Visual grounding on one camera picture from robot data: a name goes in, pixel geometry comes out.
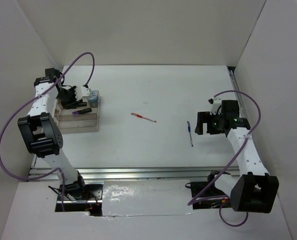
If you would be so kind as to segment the purple highlighter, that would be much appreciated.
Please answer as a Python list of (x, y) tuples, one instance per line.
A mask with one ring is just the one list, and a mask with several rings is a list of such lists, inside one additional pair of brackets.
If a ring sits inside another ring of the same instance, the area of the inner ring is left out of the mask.
[(77, 115), (88, 114), (88, 113), (91, 113), (91, 112), (92, 112), (91, 108), (85, 108), (85, 109), (80, 109), (80, 110), (77, 110), (77, 111), (73, 111), (72, 114), (74, 116), (77, 116)]

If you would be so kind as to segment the blue pen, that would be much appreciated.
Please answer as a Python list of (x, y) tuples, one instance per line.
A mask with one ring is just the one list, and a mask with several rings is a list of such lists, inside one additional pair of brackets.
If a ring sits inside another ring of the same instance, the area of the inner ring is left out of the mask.
[(191, 147), (193, 147), (194, 144), (193, 144), (192, 133), (191, 133), (191, 124), (189, 121), (187, 121), (187, 130), (188, 130), (188, 134), (189, 134), (190, 145), (191, 145)]

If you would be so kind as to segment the blue jar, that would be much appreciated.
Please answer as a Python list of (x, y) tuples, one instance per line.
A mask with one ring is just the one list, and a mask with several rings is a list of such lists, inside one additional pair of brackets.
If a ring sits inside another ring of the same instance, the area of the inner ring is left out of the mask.
[(87, 102), (90, 106), (93, 108), (96, 107), (100, 99), (99, 91), (98, 90), (92, 90), (90, 93), (90, 96), (87, 98)]

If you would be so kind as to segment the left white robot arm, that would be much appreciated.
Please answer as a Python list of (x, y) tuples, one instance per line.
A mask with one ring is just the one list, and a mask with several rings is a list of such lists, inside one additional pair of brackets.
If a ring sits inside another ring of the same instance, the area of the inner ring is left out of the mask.
[(76, 87), (66, 89), (59, 82), (47, 93), (44, 93), (60, 77), (61, 72), (55, 68), (45, 69), (45, 76), (34, 81), (35, 96), (38, 97), (25, 117), (17, 121), (21, 136), (29, 153), (44, 160), (52, 170), (59, 168), (56, 175), (60, 180), (60, 191), (75, 200), (87, 195), (87, 186), (64, 154), (64, 140), (54, 117), (54, 107), (57, 101), (63, 108), (77, 107), (82, 99), (76, 98)]

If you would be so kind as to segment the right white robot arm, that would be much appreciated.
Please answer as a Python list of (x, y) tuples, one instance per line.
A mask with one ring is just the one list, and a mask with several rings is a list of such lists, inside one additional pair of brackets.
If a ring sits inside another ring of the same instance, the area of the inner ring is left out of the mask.
[(212, 171), (202, 192), (212, 196), (223, 192), (236, 212), (270, 213), (279, 180), (270, 175), (262, 163), (250, 134), (250, 124), (240, 117), (238, 101), (214, 97), (209, 102), (210, 111), (197, 114), (195, 133), (202, 135), (206, 124), (208, 134), (225, 134), (234, 150), (233, 160), (238, 163), (240, 177), (235, 179), (226, 170)]

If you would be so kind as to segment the clear tiered organizer tray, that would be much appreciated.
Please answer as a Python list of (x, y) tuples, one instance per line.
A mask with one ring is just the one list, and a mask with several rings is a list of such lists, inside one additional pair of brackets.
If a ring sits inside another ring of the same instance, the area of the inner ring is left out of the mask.
[[(85, 109), (91, 109), (90, 112), (83, 114), (73, 114), (73, 112)], [(62, 134), (91, 133), (98, 132), (100, 126), (101, 98), (97, 102), (86, 100), (86, 106), (76, 109), (64, 109), (58, 100), (54, 110), (54, 121)]]

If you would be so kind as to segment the red pen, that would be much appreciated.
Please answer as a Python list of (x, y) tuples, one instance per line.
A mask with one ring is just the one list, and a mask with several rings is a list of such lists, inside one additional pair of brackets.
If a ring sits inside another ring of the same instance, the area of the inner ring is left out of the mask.
[(137, 117), (137, 118), (141, 118), (141, 119), (148, 120), (148, 121), (153, 122), (153, 123), (156, 123), (156, 122), (157, 122), (156, 120), (150, 119), (150, 118), (148, 118), (148, 117), (144, 117), (144, 116), (142, 116), (142, 115), (140, 115), (140, 114), (137, 114), (137, 113), (134, 113), (134, 112), (132, 112), (131, 115), (132, 115), (132, 116), (135, 116), (135, 117)]

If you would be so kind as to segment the white foil front cover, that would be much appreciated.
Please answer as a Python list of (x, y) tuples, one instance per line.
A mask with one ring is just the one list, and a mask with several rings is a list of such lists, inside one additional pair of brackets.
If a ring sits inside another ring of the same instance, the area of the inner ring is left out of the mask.
[(193, 213), (187, 180), (105, 181), (102, 214), (106, 217), (178, 216)]

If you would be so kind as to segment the aluminium table frame rail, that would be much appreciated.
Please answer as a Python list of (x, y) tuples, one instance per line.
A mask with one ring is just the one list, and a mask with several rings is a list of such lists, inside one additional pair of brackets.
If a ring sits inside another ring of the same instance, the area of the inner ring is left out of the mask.
[(236, 94), (241, 87), (235, 68), (100, 65), (92, 71), (78, 65), (65, 81), (80, 85), (87, 78), (100, 94), (99, 130), (63, 135), (63, 151), (86, 181), (203, 177), (234, 156), (223, 134), (194, 130), (198, 112), (210, 110), (215, 94), (246, 102)]

